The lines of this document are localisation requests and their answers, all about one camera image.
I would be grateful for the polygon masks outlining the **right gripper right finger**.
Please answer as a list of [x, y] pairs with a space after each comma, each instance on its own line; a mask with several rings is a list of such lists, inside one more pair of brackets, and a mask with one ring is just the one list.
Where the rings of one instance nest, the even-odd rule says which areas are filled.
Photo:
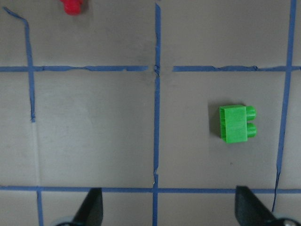
[[247, 186], [236, 187], [235, 217], [240, 226], [267, 226], [276, 220]]

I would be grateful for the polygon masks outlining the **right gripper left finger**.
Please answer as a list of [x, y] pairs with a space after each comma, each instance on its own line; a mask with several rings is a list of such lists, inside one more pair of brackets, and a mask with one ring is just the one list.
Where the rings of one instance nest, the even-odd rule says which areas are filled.
[[101, 226], [103, 221], [102, 188], [91, 188], [71, 221], [72, 226]]

